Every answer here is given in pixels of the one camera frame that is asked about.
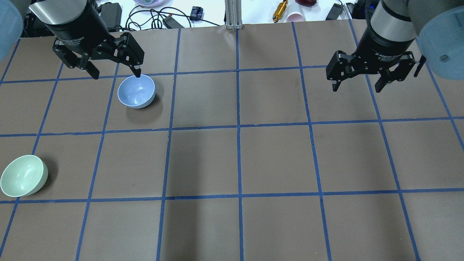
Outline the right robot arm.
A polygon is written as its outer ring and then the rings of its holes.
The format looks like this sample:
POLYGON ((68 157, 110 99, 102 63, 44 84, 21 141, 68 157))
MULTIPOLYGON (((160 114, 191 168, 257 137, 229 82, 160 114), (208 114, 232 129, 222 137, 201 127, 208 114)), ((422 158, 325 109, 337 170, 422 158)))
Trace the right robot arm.
POLYGON ((438 76, 463 80, 462 0, 381 0, 353 54, 336 51, 326 67, 332 90, 342 81, 360 74, 380 75, 377 93, 394 81, 404 81, 416 63, 408 51, 418 40, 421 58, 414 76, 424 63, 438 76))

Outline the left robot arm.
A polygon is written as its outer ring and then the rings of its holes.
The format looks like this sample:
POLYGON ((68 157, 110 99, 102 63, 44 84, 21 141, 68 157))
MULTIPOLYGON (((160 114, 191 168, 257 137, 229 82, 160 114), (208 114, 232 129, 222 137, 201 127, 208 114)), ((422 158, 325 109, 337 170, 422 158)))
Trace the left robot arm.
POLYGON ((52 50, 68 68, 98 79, 100 72, 92 61, 109 60, 141 76, 143 49, 128 32, 112 36, 91 0, 2 0, 1 60, 20 38, 28 11, 56 37, 52 50))

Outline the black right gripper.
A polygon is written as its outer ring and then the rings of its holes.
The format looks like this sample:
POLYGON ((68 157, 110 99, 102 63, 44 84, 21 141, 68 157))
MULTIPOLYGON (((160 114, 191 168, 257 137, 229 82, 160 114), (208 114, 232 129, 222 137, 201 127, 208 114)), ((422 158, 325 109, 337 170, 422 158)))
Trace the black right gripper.
POLYGON ((332 83, 332 91, 338 91, 342 81, 363 74, 380 74, 375 84, 376 93, 380 93, 387 84, 404 81, 418 64, 414 77, 417 77, 425 64, 421 56, 416 63, 412 51, 407 49, 413 41, 397 42, 383 38, 371 25, 366 27, 359 44, 352 55, 336 51, 326 67, 326 78, 332 83))

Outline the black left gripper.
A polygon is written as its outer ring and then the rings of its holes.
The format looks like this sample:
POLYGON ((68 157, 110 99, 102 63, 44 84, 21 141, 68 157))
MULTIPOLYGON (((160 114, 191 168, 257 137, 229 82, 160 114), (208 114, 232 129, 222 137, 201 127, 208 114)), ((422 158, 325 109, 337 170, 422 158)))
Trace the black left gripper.
POLYGON ((63 64, 70 68, 86 71, 93 79, 99 79, 100 71, 91 62, 107 59, 116 52, 116 60, 131 69, 133 75, 141 77, 141 65, 144 63, 144 50, 129 32, 114 37, 101 19, 93 0, 84 0, 79 15, 62 23, 45 23, 58 38, 54 40, 53 52, 63 64))

